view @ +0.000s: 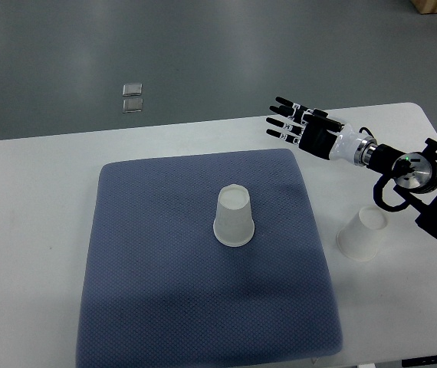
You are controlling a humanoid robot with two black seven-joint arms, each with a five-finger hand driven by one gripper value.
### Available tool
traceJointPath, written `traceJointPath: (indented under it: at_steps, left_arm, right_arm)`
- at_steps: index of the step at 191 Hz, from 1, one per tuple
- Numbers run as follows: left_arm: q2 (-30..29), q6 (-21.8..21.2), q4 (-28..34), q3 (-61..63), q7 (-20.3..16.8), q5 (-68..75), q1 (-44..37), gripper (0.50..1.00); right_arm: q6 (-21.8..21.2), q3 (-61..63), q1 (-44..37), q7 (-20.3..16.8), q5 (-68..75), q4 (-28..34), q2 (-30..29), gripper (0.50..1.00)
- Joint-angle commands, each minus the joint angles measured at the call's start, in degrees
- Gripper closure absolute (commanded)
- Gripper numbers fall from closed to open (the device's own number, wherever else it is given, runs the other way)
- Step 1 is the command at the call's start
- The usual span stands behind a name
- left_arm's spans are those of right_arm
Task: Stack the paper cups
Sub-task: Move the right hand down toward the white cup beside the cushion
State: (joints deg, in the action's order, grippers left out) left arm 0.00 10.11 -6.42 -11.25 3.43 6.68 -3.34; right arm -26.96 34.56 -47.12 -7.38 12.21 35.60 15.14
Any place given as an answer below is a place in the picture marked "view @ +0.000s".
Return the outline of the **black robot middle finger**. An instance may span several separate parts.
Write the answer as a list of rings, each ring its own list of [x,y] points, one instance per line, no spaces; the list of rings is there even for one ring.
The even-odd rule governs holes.
[[[270,111],[277,115],[288,118],[294,122],[301,122],[303,115],[307,112],[307,108],[303,105],[294,104],[292,107],[280,105],[269,107]]]

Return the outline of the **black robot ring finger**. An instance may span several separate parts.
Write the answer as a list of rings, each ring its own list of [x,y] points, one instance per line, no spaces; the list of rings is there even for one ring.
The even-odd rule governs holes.
[[[287,130],[291,133],[302,133],[304,130],[304,128],[302,126],[298,126],[298,125],[291,124],[291,123],[284,123],[284,122],[277,120],[273,117],[267,117],[266,122],[275,126],[275,127],[281,128],[283,130]]]

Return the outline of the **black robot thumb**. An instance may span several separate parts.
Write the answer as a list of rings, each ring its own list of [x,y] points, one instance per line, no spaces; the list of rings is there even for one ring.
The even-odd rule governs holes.
[[[325,129],[343,129],[344,124],[328,117],[328,113],[323,110],[314,109],[312,111],[315,120]]]

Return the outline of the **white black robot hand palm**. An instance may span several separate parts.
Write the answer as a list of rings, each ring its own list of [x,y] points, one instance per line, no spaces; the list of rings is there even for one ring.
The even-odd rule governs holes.
[[[313,114],[301,118],[303,128],[299,148],[326,160],[344,159],[362,164],[366,149],[366,135],[356,132],[351,125]]]

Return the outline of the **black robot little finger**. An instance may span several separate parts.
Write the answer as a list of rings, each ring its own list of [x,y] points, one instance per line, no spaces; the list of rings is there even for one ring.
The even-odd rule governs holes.
[[[281,133],[281,132],[278,132],[278,131],[272,130],[272,129],[267,129],[266,134],[268,134],[269,136],[275,137],[277,139],[283,140],[283,141],[290,143],[290,144],[299,144],[301,141],[299,136],[294,136],[294,135],[291,135],[288,133]]]

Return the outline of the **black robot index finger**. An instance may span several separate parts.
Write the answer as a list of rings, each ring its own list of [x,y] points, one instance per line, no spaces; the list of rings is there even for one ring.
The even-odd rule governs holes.
[[[314,112],[313,109],[305,107],[304,105],[301,105],[299,103],[292,102],[292,101],[287,100],[287,99],[285,99],[283,97],[276,97],[275,101],[277,103],[279,103],[279,107],[281,109],[287,109],[288,108],[288,109],[291,109],[291,110],[294,110],[294,111],[302,111],[302,112],[308,112],[308,113],[313,113]]]

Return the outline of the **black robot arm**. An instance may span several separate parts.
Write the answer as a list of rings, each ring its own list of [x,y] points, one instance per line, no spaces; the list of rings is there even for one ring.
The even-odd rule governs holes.
[[[323,110],[275,100],[270,110],[285,120],[267,118],[268,135],[318,158],[343,159],[379,173],[373,187],[376,206],[387,212],[413,207],[419,213],[415,223],[437,240],[437,141],[428,138],[423,151],[404,153],[378,143],[366,127],[354,130]]]

